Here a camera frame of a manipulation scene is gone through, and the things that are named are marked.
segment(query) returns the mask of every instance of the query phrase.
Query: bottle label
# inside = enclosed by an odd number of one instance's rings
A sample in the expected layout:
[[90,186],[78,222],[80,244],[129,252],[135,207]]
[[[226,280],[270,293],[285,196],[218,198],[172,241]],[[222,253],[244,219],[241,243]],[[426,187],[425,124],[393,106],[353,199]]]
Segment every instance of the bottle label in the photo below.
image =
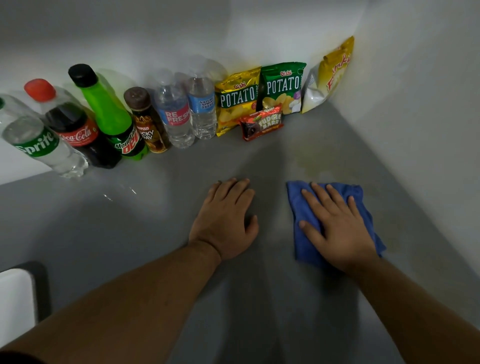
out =
[[161,153],[167,150],[162,136],[158,131],[153,119],[149,115],[133,116],[138,132],[147,143],[148,149],[154,153]]
[[185,124],[190,120],[190,110],[188,108],[188,103],[185,106],[177,111],[163,111],[159,110],[158,113],[162,118],[162,121],[165,125],[174,125],[179,126]]
[[95,121],[88,118],[85,124],[74,132],[57,134],[73,147],[86,146],[98,137],[98,126]]
[[133,123],[123,133],[107,135],[107,138],[116,150],[127,157],[136,156],[145,147],[145,141],[140,137]]
[[13,144],[13,146],[32,158],[38,158],[53,152],[59,142],[59,136],[47,127],[44,127],[42,132],[34,139],[25,143]]
[[215,107],[215,93],[206,97],[195,97],[188,95],[188,101],[190,103],[190,109],[195,114],[203,112],[211,112]]

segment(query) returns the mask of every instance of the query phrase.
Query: brown bottle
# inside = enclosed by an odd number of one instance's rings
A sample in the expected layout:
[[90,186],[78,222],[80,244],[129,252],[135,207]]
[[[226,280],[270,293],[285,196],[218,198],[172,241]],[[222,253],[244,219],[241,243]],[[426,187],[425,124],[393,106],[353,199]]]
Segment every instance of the brown bottle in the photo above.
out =
[[135,125],[152,153],[163,153],[170,148],[160,116],[152,107],[148,91],[143,87],[131,87],[123,94],[132,109]]

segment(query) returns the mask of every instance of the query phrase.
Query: gray countertop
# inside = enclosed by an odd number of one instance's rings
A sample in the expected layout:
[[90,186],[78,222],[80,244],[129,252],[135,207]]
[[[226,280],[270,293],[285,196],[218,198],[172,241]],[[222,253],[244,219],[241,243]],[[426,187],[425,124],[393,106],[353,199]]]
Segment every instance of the gray countertop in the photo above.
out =
[[186,243],[209,186],[231,176],[251,179],[260,234],[215,273],[170,363],[402,362],[351,281],[294,260],[287,180],[361,184],[385,257],[480,324],[478,277],[328,103],[252,142],[237,128],[80,180],[49,172],[0,186],[0,270],[42,263],[58,310]]

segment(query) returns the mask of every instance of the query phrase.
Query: forearm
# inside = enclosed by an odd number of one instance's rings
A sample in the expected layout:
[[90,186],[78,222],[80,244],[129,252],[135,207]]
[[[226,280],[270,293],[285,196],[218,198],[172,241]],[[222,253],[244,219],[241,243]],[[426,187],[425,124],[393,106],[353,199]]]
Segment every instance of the forearm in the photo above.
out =
[[47,364],[162,363],[219,263],[213,247],[192,243],[97,288],[3,349]]
[[350,274],[411,363],[480,363],[480,332],[384,259]]

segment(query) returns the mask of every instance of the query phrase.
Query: yellow chip bag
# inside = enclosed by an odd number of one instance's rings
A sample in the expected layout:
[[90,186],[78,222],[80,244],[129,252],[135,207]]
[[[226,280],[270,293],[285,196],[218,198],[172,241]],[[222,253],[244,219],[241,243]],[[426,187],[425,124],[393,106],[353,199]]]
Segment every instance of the yellow chip bag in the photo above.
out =
[[237,126],[238,118],[256,111],[260,70],[261,67],[257,67],[235,73],[226,80],[215,84],[217,136],[221,136]]
[[310,72],[303,96],[302,114],[323,104],[337,87],[350,63],[355,38],[348,38],[340,47],[327,54],[318,70]]

